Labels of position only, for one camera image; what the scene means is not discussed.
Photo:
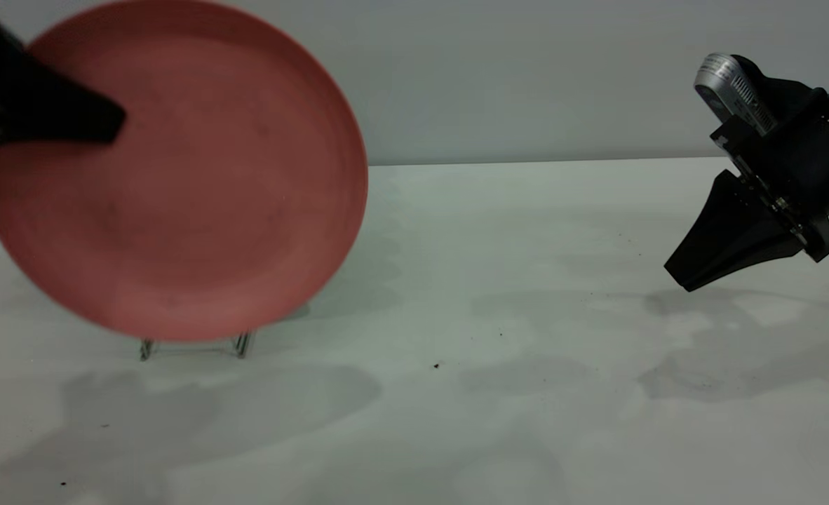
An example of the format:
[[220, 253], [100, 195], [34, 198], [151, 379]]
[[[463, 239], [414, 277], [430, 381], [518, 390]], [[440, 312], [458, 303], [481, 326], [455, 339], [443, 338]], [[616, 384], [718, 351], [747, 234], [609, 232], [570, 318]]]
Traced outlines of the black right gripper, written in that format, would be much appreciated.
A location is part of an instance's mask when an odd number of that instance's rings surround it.
[[829, 92], [789, 100], [793, 110], [761, 135], [742, 119], [710, 139], [739, 169], [723, 170], [664, 268], [688, 292], [742, 269], [805, 252], [829, 256]]

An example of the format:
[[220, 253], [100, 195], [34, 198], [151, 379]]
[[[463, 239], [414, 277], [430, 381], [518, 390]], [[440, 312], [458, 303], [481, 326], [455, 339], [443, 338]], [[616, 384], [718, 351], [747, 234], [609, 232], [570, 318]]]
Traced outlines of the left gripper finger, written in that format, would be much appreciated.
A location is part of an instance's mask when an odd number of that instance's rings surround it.
[[0, 146], [46, 140], [110, 144], [125, 119], [123, 107], [52, 70], [0, 25]]

